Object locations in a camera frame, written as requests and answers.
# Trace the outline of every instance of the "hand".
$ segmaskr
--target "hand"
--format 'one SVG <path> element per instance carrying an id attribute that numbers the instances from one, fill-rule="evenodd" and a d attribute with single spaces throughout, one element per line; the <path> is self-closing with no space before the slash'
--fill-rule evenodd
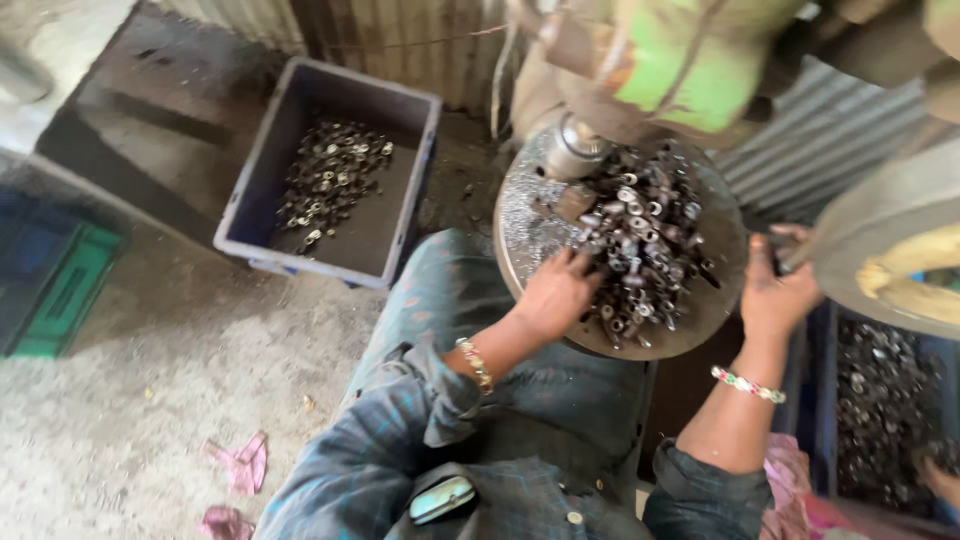
<path id="1" fill-rule="evenodd" d="M 933 462 L 929 456 L 924 457 L 918 465 L 920 480 L 930 488 L 937 497 L 949 501 L 954 508 L 960 508 L 960 479 L 952 477 Z"/>
<path id="2" fill-rule="evenodd" d="M 560 339 L 587 311 L 603 280 L 599 272 L 586 276 L 589 266 L 589 254 L 574 256 L 573 249 L 563 248 L 527 282 L 507 317 L 517 320 L 543 344 Z"/>
<path id="3" fill-rule="evenodd" d="M 798 225 L 774 225 L 770 230 L 793 236 L 801 242 L 809 237 L 808 229 Z M 809 262 L 793 274 L 778 278 L 774 274 L 766 237 L 763 234 L 751 237 L 747 284 L 740 301 L 743 331 L 748 339 L 786 341 L 793 327 L 822 298 Z"/>

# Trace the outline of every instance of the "wall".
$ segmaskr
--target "wall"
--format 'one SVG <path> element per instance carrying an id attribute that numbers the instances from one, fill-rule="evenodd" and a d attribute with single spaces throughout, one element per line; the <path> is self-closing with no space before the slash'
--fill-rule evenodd
<path id="1" fill-rule="evenodd" d="M 920 81 L 885 90 L 805 61 L 801 79 L 776 100 L 774 121 L 737 149 L 712 155 L 741 205 L 765 220 L 812 223 L 925 116 Z"/>
<path id="2" fill-rule="evenodd" d="M 504 24 L 503 0 L 155 1 L 292 54 L 309 48 L 322 60 L 435 92 L 452 110 L 489 113 L 505 33 L 445 39 Z M 301 34 L 294 9 L 315 32 Z M 519 61 L 514 53 L 510 73 Z"/>

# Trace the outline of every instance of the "plastic bin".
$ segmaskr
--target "plastic bin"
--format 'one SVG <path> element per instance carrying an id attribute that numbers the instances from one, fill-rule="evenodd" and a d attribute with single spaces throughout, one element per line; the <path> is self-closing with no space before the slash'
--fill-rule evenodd
<path id="1" fill-rule="evenodd" d="M 62 209 L 0 191 L 0 357 L 58 356 L 121 243 Z"/>
<path id="2" fill-rule="evenodd" d="M 254 268 L 335 276 L 373 288 L 390 286 L 421 196 L 442 101 L 430 93 L 380 81 L 343 67 L 292 58 L 237 181 L 213 244 Z M 384 193 L 359 201 L 351 217 L 311 252 L 287 253 L 302 234 L 276 231 L 284 179 L 297 158 L 314 110 L 365 122 L 394 143 L 389 170 L 371 174 Z"/>
<path id="3" fill-rule="evenodd" d="M 70 346 L 121 244 L 118 234 L 81 225 L 43 302 L 17 340 L 14 356 L 56 358 Z"/>
<path id="4" fill-rule="evenodd" d="M 82 222 L 0 191 L 0 356 L 8 356 L 57 275 Z"/>
<path id="5" fill-rule="evenodd" d="M 817 307 L 807 319 L 808 340 L 812 358 L 808 377 L 800 389 L 801 416 L 797 439 L 801 449 L 810 456 L 810 483 L 815 494 L 830 499 L 840 508 L 860 515 L 875 517 L 905 528 L 960 538 L 960 528 L 891 511 L 862 501 L 840 497 L 837 493 L 837 353 L 838 330 L 841 319 L 866 320 L 832 301 Z M 935 429 L 945 438 L 960 438 L 960 399 L 957 394 L 957 369 L 953 341 L 921 334 L 921 351 L 937 353 L 943 361 L 940 366 L 940 418 Z"/>

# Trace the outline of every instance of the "shirt sleeve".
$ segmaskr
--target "shirt sleeve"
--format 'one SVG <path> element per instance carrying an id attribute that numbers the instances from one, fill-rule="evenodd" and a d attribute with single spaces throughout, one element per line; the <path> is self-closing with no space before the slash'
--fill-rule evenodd
<path id="1" fill-rule="evenodd" d="M 432 340 L 401 345 L 377 369 L 375 386 L 300 453 L 255 538 L 382 538 L 429 449 L 473 433 L 480 389 L 446 367 Z"/>
<path id="2" fill-rule="evenodd" d="M 753 539 L 774 502 L 762 469 L 733 474 L 678 450 L 667 439 L 654 455 L 657 487 L 643 510 L 656 538 Z"/>

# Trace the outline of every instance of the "bracelet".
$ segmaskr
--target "bracelet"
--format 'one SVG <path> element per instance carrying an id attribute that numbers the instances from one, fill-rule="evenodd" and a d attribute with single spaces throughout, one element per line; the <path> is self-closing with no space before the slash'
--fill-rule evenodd
<path id="1" fill-rule="evenodd" d="M 464 352 L 464 357 L 470 363 L 470 367 L 473 368 L 473 373 L 477 376 L 477 384 L 480 386 L 483 395 L 491 395 L 493 393 L 493 377 L 490 376 L 490 372 L 484 366 L 483 358 L 477 354 L 477 348 L 465 337 L 457 340 L 457 347 Z"/>
<path id="2" fill-rule="evenodd" d="M 764 388 L 755 382 L 750 382 L 742 377 L 738 377 L 720 366 L 713 366 L 713 369 L 710 370 L 710 374 L 713 375 L 715 379 L 719 379 L 721 382 L 725 382 L 737 390 L 750 392 L 751 394 L 759 396 L 764 400 L 770 400 L 777 405 L 786 401 L 786 394 L 784 392 L 780 390 Z"/>

